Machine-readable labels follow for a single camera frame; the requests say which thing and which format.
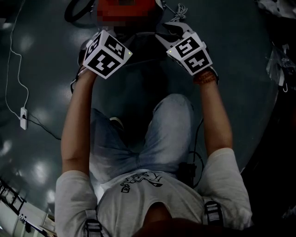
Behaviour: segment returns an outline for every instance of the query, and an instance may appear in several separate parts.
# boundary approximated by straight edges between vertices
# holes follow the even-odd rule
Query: leg
[[[89,169],[100,183],[138,168],[137,154],[124,145],[117,130],[105,115],[92,109]]]
[[[181,162],[187,162],[193,108],[180,94],[171,94],[153,110],[153,119],[139,155],[141,168],[176,173]]]

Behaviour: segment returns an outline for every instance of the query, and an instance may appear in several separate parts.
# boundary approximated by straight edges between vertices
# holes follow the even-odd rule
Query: red object
[[[99,0],[97,12],[101,22],[145,22],[153,17],[155,0]]]

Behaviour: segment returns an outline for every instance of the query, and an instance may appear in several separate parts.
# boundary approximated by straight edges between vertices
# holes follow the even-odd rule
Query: sleeve
[[[97,197],[89,177],[76,170],[62,174],[56,182],[55,230],[58,237],[83,236],[85,210],[95,210]]]
[[[198,192],[221,205],[224,227],[243,230],[252,225],[249,196],[232,149],[209,156]]]

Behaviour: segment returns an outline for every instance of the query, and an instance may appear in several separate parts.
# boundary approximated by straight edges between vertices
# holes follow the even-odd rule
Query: bracelet
[[[217,77],[210,69],[201,71],[200,73],[196,74],[193,79],[193,83],[198,85],[209,83],[211,81],[217,81]]]

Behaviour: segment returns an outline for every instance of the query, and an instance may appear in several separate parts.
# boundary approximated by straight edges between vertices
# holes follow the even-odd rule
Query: person
[[[134,153],[121,139],[120,120],[114,123],[91,109],[95,79],[89,70],[80,75],[62,133],[62,175],[55,195],[59,237],[208,236],[237,234],[252,225],[230,123],[211,70],[194,77],[200,85],[208,154],[198,192],[176,177],[191,142],[189,100],[171,94],[160,101],[143,149]],[[104,186],[99,203],[89,171]]]

